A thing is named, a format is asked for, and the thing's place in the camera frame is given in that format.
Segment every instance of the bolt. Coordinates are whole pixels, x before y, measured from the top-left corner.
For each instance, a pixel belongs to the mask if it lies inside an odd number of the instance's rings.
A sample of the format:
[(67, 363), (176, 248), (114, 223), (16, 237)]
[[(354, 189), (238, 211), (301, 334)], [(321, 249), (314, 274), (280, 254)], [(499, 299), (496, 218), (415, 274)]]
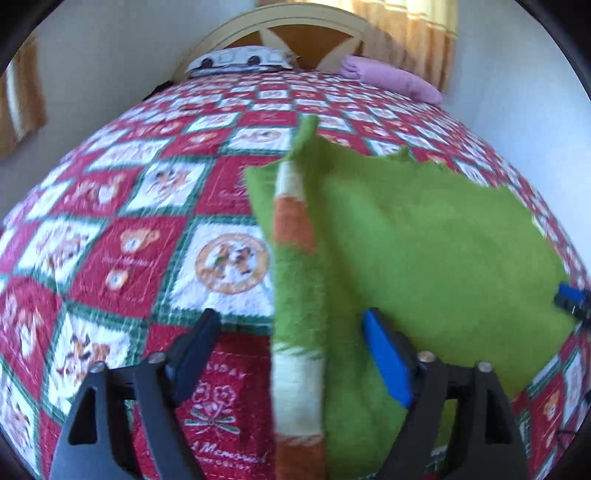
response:
[(478, 363), (478, 370), (483, 373), (489, 374), (492, 372), (492, 364), (489, 362), (480, 362)]
[(101, 373), (105, 368), (106, 368), (106, 363), (104, 362), (97, 362), (95, 364), (92, 364), (92, 366), (90, 367), (89, 371), (91, 374), (99, 374)]
[(164, 352), (154, 352), (151, 353), (148, 357), (149, 364), (161, 364), (166, 360), (166, 353)]
[(428, 350), (422, 351), (418, 354), (418, 359), (420, 362), (424, 364), (430, 364), (435, 361), (437, 357), (433, 352), (429, 352)]

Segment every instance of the white wall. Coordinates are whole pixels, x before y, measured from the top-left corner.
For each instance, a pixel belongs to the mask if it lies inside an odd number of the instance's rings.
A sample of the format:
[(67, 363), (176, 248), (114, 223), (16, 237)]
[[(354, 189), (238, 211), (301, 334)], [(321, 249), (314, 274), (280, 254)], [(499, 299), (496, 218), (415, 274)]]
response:
[(0, 163), (0, 219), (93, 131), (168, 80), (184, 53), (254, 0), (65, 0), (38, 28), (49, 122)]
[(514, 0), (460, 0), (452, 115), (544, 196), (591, 267), (591, 101), (558, 46)]

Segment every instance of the pink cloth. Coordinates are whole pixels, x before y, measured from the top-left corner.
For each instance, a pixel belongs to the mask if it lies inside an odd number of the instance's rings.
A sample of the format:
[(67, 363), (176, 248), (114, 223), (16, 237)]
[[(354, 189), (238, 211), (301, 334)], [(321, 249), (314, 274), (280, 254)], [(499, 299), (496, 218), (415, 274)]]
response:
[(353, 80), (400, 93), (417, 102), (439, 105), (443, 100), (439, 90), (429, 82), (383, 61), (347, 55), (343, 58), (339, 73)]

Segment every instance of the red and white quilt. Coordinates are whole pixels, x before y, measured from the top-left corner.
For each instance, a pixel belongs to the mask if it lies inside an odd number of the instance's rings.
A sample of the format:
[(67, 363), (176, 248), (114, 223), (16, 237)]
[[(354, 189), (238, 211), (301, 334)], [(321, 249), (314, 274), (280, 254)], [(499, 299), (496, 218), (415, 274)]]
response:
[[(417, 161), (508, 185), (573, 283), (587, 281), (540, 195), (439, 108), (323, 73), (189, 80), (67, 154), (0, 226), (0, 426), (33, 477), (48, 478), (91, 363), (136, 364), (212, 307), (225, 333), (179, 422), (208, 478), (273, 478), (273, 287), (242, 170), (280, 158), (311, 113), (322, 135), (361, 153), (407, 144)], [(532, 477), (568, 445), (571, 436), (557, 431), (576, 430), (587, 412), (590, 355), (576, 329), (514, 401)], [(133, 410), (130, 421), (144, 475), (155, 479)]]

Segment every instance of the curtain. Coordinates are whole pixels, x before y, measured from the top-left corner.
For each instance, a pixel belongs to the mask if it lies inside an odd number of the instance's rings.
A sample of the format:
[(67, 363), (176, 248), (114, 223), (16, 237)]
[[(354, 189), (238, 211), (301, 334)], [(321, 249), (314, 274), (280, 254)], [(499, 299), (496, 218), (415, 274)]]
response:
[(37, 71), (37, 45), (29, 37), (0, 77), (0, 160), (47, 122)]
[[(363, 56), (447, 88), (457, 29), (457, 0), (285, 0), (342, 8), (368, 20)], [(258, 5), (281, 0), (258, 0)]]

